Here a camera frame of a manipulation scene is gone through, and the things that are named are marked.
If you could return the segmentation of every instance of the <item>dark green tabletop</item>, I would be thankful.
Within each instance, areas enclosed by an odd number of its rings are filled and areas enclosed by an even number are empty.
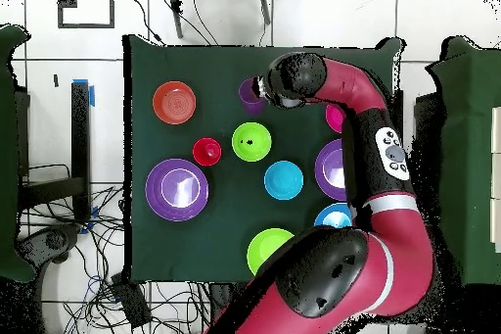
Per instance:
[[[15,239],[20,231],[18,212],[19,146],[16,113],[15,77],[12,72],[12,55],[16,47],[28,40],[25,30],[17,25],[0,24],[0,131],[2,157],[0,175],[0,276],[27,282],[34,278],[32,266],[23,260],[15,249]]]
[[[294,234],[336,201],[320,190],[314,177],[315,159],[330,141],[340,138],[325,121],[325,106],[280,111],[267,107],[250,117],[238,96],[240,84],[263,74],[278,56],[311,51],[351,63],[376,76],[392,89],[393,60],[402,43],[393,38],[377,49],[158,47],[128,36],[132,68],[132,279],[165,281],[246,281],[252,274],[246,253],[252,237],[270,227]],[[169,125],[158,119],[152,98],[170,80],[188,84],[197,108],[187,122]],[[271,132],[270,153],[257,163],[237,158],[231,148],[233,131],[243,122],[257,121]],[[171,222],[156,215],[145,198],[152,168],[163,160],[195,162],[192,149],[202,137],[215,138],[222,158],[214,167],[201,167],[208,184],[205,208],[196,217]],[[290,201],[269,196],[266,169],[279,160],[296,163],[304,175],[301,192]]]
[[[441,130],[440,228],[464,284],[501,285],[490,242],[492,108],[501,106],[501,51],[463,36],[447,40],[429,67],[447,110]]]

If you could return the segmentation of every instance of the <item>blue bowl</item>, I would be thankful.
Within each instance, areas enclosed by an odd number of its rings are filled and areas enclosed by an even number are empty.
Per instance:
[[[351,212],[349,211],[348,204],[335,203],[325,208],[315,219],[314,226],[326,224],[333,226],[336,229],[351,226]]]
[[[291,162],[274,163],[264,173],[264,187],[277,200],[293,199],[301,191],[302,183],[302,171]]]

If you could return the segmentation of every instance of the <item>floor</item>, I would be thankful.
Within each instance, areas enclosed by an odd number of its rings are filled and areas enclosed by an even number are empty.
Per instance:
[[[73,79],[86,78],[95,87],[95,106],[91,107],[94,193],[119,189],[123,182],[121,36],[135,33],[154,41],[146,21],[166,44],[204,44],[184,21],[184,38],[177,38],[172,14],[163,0],[137,1],[144,7],[144,15],[133,0],[114,0],[114,28],[70,29],[58,28],[57,0],[0,0],[0,24],[20,24],[31,34],[30,40],[15,51],[13,67],[18,84],[27,86],[31,95],[32,167],[54,163],[70,166],[70,84]],[[202,20],[219,44],[258,45],[261,36],[262,46],[271,44],[271,28],[263,30],[259,0],[197,0],[196,3]],[[501,41],[500,6],[499,0],[275,0],[273,45],[370,48],[385,37],[396,35],[404,39],[399,85],[404,91],[403,139],[408,148],[414,131],[415,98],[435,91],[425,66],[437,60],[442,41],[451,35],[465,34],[481,47],[497,45]],[[105,24],[109,21],[109,9],[110,0],[78,0],[77,8],[64,9],[64,21]],[[194,1],[183,0],[182,9],[184,18],[208,37],[195,12]],[[29,178],[44,180],[64,177],[65,173],[63,167],[40,168],[33,169]],[[106,193],[96,197],[95,206],[104,202]],[[106,215],[120,218],[120,197],[115,196],[105,205]],[[34,224],[44,222],[46,219],[35,211],[23,215],[22,235],[35,229]],[[101,235],[105,229],[95,227]],[[122,232],[113,233],[114,245],[106,250],[111,274],[120,271],[123,265],[122,237]],[[96,273],[98,259],[89,234],[79,235],[77,246],[88,271]],[[81,307],[88,282],[82,256],[75,250],[65,263],[50,265],[42,297],[49,334],[63,334],[70,319],[68,308],[75,311]],[[143,287],[158,319],[187,319],[196,312],[193,303],[188,302],[190,287],[186,283],[148,283]],[[175,295],[177,298],[166,305],[164,297]],[[200,318],[191,324],[191,331],[201,329],[197,323]],[[187,325],[190,324],[179,323],[183,331]],[[173,334],[174,330],[159,323],[146,326],[144,333],[141,329],[131,331],[127,326],[115,331],[153,334],[157,326],[155,334]],[[369,324],[358,334],[422,331],[423,326]],[[110,329],[96,329],[90,334],[112,333]]]

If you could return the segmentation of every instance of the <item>pink bowl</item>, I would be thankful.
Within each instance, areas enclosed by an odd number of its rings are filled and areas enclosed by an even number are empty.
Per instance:
[[[329,104],[325,109],[325,120],[330,128],[339,134],[342,133],[342,122],[346,118],[346,114],[337,104]]]

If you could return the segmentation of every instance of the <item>blue cable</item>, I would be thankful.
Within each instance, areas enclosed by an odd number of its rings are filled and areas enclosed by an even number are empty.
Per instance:
[[[99,282],[99,281],[102,281],[102,279],[99,277],[99,275],[94,275],[92,277],[89,278],[89,282],[87,283],[87,291],[85,292],[85,295],[83,296],[83,300],[82,302],[83,303],[86,303],[87,301],[87,294],[89,294],[89,291],[91,291],[93,294],[96,294],[93,290],[92,290],[92,286],[96,283],[96,282]],[[76,314],[76,319],[79,319],[80,318],[80,315],[82,314],[82,311],[83,311],[83,306],[77,311],[77,314]],[[72,328],[70,329],[69,331],[69,334],[73,334],[73,329],[76,327],[76,320],[73,319],[73,326]]]

